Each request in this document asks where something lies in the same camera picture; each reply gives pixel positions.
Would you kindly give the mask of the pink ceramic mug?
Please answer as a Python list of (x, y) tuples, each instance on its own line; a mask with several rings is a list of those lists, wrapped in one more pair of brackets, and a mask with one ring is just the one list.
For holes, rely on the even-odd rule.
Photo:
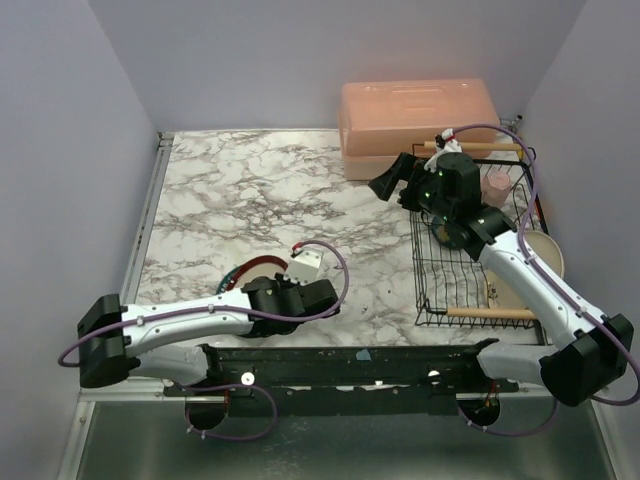
[(492, 171), (481, 182), (482, 201), (496, 208), (506, 203), (512, 183), (509, 175), (503, 171)]

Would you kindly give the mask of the dark bowl cream inside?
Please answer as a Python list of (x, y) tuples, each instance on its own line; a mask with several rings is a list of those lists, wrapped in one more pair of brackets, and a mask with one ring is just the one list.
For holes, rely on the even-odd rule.
[(460, 222), (449, 222), (441, 217), (434, 217), (430, 231), (434, 239), (450, 250), (466, 249), (471, 242), (470, 230)]

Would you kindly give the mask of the pink and cream plate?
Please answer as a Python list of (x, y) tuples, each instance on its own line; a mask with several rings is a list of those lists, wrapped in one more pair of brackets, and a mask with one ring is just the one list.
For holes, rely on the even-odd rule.
[(524, 240), (534, 253), (544, 261), (559, 277), (565, 275), (564, 257), (558, 244), (547, 234), (539, 231), (527, 230)]

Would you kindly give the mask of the cream plate black patch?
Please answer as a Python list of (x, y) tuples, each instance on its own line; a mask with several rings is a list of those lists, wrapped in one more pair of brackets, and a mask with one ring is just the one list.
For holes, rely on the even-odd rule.
[(526, 309), (518, 295), (493, 272), (486, 273), (486, 297), (490, 308)]

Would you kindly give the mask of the white plate teal lettered rim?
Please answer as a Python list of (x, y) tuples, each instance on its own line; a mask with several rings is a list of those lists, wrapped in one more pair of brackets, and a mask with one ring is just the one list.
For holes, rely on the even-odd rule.
[(216, 288), (217, 294), (222, 294), (235, 288), (240, 277), (247, 271), (245, 265), (238, 266), (229, 271), (220, 281)]

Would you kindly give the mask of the red rimmed cream plate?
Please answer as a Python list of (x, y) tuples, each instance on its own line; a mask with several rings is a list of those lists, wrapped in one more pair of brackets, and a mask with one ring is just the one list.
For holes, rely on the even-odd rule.
[(261, 255), (254, 257), (241, 265), (245, 265), (247, 267), (247, 271), (240, 277), (235, 288), (241, 288), (245, 284), (259, 277), (274, 278), (278, 274), (283, 274), (288, 263), (277, 256)]

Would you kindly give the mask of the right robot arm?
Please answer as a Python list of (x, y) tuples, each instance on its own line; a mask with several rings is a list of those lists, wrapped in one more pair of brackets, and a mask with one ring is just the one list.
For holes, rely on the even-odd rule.
[(480, 349), (477, 362), (491, 379), (544, 386), (555, 399), (577, 406), (639, 365), (629, 349), (634, 327), (606, 315), (571, 289), (517, 232), (501, 209), (483, 202), (481, 172), (465, 153), (446, 153), (435, 164), (398, 156), (368, 186), (381, 200), (399, 181), (399, 204), (444, 221), (454, 244), (508, 284), (549, 334), (552, 344), (525, 347), (500, 341)]

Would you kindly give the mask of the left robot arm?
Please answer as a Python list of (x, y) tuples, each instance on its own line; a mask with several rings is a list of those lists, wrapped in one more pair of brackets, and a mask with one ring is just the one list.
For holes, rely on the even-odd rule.
[(137, 374), (198, 384), (211, 368), (203, 348), (175, 353), (177, 343), (214, 335), (287, 335), (301, 323), (337, 313), (338, 300), (327, 279), (299, 285), (282, 275), (160, 306), (124, 305), (116, 294), (103, 295), (77, 325), (79, 382), (85, 389), (101, 388)]

